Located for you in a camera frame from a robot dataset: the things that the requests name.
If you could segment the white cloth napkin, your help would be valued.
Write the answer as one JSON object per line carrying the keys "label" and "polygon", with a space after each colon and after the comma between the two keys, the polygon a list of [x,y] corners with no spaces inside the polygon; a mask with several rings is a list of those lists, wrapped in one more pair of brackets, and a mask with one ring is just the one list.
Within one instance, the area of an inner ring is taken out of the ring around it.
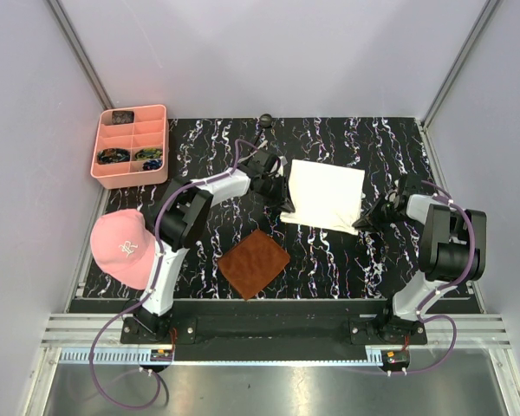
{"label": "white cloth napkin", "polygon": [[357,235],[364,178],[363,170],[294,159],[289,194],[295,211],[283,212],[281,221]]}

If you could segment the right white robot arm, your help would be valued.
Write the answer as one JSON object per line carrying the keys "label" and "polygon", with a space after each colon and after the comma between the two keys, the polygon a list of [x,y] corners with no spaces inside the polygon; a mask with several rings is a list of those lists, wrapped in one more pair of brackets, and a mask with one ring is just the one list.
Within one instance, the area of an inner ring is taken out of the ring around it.
{"label": "right white robot arm", "polygon": [[357,335],[369,341],[400,343],[423,334],[429,308],[461,283],[476,281],[484,273],[486,214],[460,208],[444,189],[416,175],[402,175],[353,227],[374,233],[407,221],[423,226],[419,269],[375,318],[356,325]]}

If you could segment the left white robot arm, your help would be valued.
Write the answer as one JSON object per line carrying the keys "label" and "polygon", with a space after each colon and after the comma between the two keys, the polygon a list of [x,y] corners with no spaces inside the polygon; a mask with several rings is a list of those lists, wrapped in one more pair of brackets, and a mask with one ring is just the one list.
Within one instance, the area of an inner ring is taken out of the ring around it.
{"label": "left white robot arm", "polygon": [[170,331],[175,283],[190,248],[201,238],[210,209],[249,192],[267,205],[291,213],[295,207],[282,157],[259,149],[225,171],[202,179],[177,177],[146,220],[153,226],[155,252],[151,273],[137,305],[134,323],[125,330],[152,343]]}

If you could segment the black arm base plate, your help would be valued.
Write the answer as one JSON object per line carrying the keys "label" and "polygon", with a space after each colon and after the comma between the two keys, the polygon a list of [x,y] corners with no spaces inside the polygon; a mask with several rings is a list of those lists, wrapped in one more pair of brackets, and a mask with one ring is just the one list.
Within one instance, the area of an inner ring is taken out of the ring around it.
{"label": "black arm base plate", "polygon": [[397,322],[387,301],[178,299],[165,315],[144,309],[122,324],[124,344],[174,341],[177,360],[360,361],[372,346],[427,343],[419,322]]}

